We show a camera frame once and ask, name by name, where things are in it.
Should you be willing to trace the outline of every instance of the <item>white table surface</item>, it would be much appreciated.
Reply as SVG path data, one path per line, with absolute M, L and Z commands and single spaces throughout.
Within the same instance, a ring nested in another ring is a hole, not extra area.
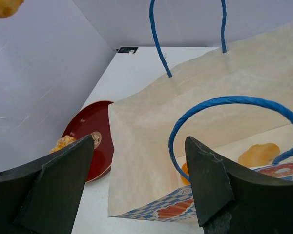
M 163 47 L 171 68 L 216 49 Z M 83 108 L 101 100 L 118 101 L 142 90 L 165 73 L 155 47 L 139 47 L 135 54 L 116 54 Z M 197 223 L 164 223 L 107 216 L 109 174 L 86 184 L 73 234 L 203 234 Z

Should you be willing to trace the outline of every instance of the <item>checkered pattern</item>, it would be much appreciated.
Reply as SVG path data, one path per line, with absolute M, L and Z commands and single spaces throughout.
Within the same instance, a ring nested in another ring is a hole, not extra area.
M 129 211 L 116 217 L 162 222 L 180 221 L 187 218 L 196 217 L 194 202 L 192 202 L 191 205 L 183 213 L 172 218 L 159 219 L 157 211 L 173 206 L 179 202 L 189 201 L 190 199 L 193 199 L 193 195 L 191 186 L 188 185 L 178 190 L 175 190 L 167 196 L 162 197 L 157 201 L 151 202 L 146 206 Z

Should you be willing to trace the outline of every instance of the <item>blue twisted handle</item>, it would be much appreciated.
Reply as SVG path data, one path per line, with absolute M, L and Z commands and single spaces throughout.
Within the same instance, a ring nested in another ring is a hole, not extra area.
M 226 7 L 226 2 L 225 0 L 220 0 L 221 1 L 221 5 L 222 5 L 222 11 L 223 11 L 223 17 L 222 17 L 222 21 L 221 21 L 221 30 L 220 30 L 220 39 L 221 39 L 221 47 L 222 47 L 222 51 L 223 53 L 227 52 L 227 48 L 226 48 L 226 41 L 225 41 L 225 27 L 226 27 L 226 19 L 227 19 L 227 7 Z M 150 9 L 149 9 L 149 18 L 150 18 L 150 23 L 151 23 L 151 30 L 152 30 L 152 35 L 153 35 L 153 39 L 154 39 L 154 43 L 157 49 L 157 53 L 160 57 L 160 60 L 166 70 L 166 73 L 168 74 L 168 77 L 172 77 L 171 71 L 169 69 L 169 66 L 167 65 L 167 62 L 163 56 L 162 50 L 161 50 L 161 46 L 160 43 L 158 41 L 157 38 L 157 33 L 156 33 L 156 27 L 155 27 L 155 20 L 154 20 L 154 4 L 155 4 L 155 0 L 151 0 L 151 4 L 150 4 Z
M 169 154 L 172 163 L 174 164 L 176 170 L 188 181 L 190 181 L 190 178 L 188 175 L 186 175 L 181 168 L 179 167 L 176 157 L 174 154 L 173 144 L 176 137 L 177 132 L 181 128 L 181 126 L 187 121 L 188 118 L 190 118 L 192 115 L 213 106 L 219 106 L 219 105 L 226 105 L 226 104 L 246 104 L 246 105 L 254 105 L 254 106 L 260 106 L 264 107 L 273 111 L 276 111 L 283 115 L 285 118 L 287 118 L 292 124 L 293 124 L 293 112 L 290 111 L 288 108 L 282 106 L 281 104 L 265 100 L 258 97 L 248 97 L 248 96 L 224 96 L 224 97 L 216 97 L 207 101 L 203 101 L 202 103 L 192 107 L 190 110 L 188 110 L 175 124 L 174 128 L 172 129 L 172 132 L 169 137 L 168 141 L 168 149 Z M 278 157 L 276 157 L 273 161 L 273 164 L 278 164 L 279 162 L 293 156 L 293 148 L 282 153 Z

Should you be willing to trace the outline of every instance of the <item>small black label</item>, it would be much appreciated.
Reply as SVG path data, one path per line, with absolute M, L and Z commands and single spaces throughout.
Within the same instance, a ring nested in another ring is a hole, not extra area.
M 134 54 L 137 51 L 138 47 L 121 47 L 118 49 L 117 53 L 122 54 Z

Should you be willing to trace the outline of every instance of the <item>gold emblem on plate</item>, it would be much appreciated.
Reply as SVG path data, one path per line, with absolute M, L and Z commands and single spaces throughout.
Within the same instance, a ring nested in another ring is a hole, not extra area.
M 94 142 L 94 149 L 96 149 L 101 144 L 102 135 L 99 132 L 93 132 L 91 133 L 91 136 Z

